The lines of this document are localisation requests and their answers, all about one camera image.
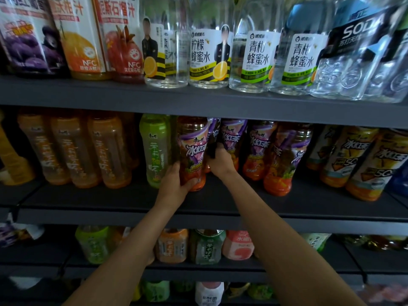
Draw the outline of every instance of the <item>orange bottle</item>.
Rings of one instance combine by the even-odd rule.
[[[139,0],[94,0],[99,24],[102,25],[107,58],[113,79],[129,84],[144,84],[142,31]]]
[[[138,131],[136,130],[135,114],[134,113],[119,113],[125,134],[126,145],[128,147],[130,157],[130,168],[134,170],[140,164],[139,155],[137,153],[136,138]]]
[[[375,140],[377,133],[377,128],[345,127],[332,155],[320,172],[320,180],[334,188],[343,187],[358,159]]]
[[[132,174],[120,118],[113,112],[94,112],[88,118],[88,130],[105,185],[111,189],[129,185]]]
[[[374,148],[346,184],[346,190],[363,201],[376,201],[392,175],[408,159],[408,131],[380,131]]]
[[[71,75],[76,79],[110,79],[92,0],[48,0]]]
[[[271,143],[272,134],[277,128],[273,121],[254,121],[249,132],[251,151],[242,168],[242,174],[252,180],[263,179],[266,171],[264,154]]]
[[[63,151],[72,182],[78,188],[92,188],[102,181],[86,118],[73,111],[60,111],[51,118],[51,128]]]
[[[292,189],[295,170],[312,137],[309,124],[280,123],[273,146],[271,166],[263,180],[270,194],[284,196]]]
[[[36,114],[34,110],[32,113],[21,110],[17,121],[37,155],[45,179],[57,186],[71,182],[69,171],[52,135],[49,117]]]
[[[164,229],[157,239],[156,256],[163,263],[181,263],[187,258],[187,229]]]
[[[22,185],[33,180],[35,174],[27,159],[20,157],[10,144],[1,125],[3,117],[0,110],[0,181],[5,186]]]
[[[177,143],[180,147],[180,182],[198,178],[190,190],[198,191],[205,185],[204,152],[207,147],[208,119],[205,117],[179,116],[177,118]]]

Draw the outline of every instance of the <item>hand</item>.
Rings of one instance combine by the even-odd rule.
[[[193,178],[181,186],[179,171],[179,161],[169,166],[165,176],[161,180],[155,205],[170,207],[176,211],[184,202],[188,191],[198,183],[198,178]]]
[[[223,144],[217,143],[215,159],[207,158],[207,164],[211,172],[219,179],[223,179],[231,174],[236,174],[231,155],[225,150]]]

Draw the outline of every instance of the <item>person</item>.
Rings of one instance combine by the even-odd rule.
[[[363,306],[323,257],[279,217],[237,173],[218,144],[208,159],[212,173],[231,192],[281,305]],[[63,306],[128,306],[157,238],[197,179],[180,185],[180,164],[170,166],[156,202],[110,258]]]
[[[157,53],[159,46],[155,40],[150,37],[150,20],[148,18],[143,19],[143,32],[144,39],[142,40],[143,59],[147,57],[153,57],[157,62]]]
[[[221,28],[222,42],[219,43],[217,47],[215,48],[214,60],[217,64],[220,63],[221,61],[228,61],[229,59],[231,46],[229,46],[227,43],[228,35],[229,35],[229,27],[225,24]]]

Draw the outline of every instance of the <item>person's right arm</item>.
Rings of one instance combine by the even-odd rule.
[[[323,257],[237,173],[222,144],[208,164],[231,192],[282,305],[365,305]]]

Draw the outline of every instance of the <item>person's left arm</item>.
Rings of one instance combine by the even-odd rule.
[[[63,306],[129,306],[157,238],[198,182],[180,186],[179,169],[178,162],[169,167],[153,208]]]

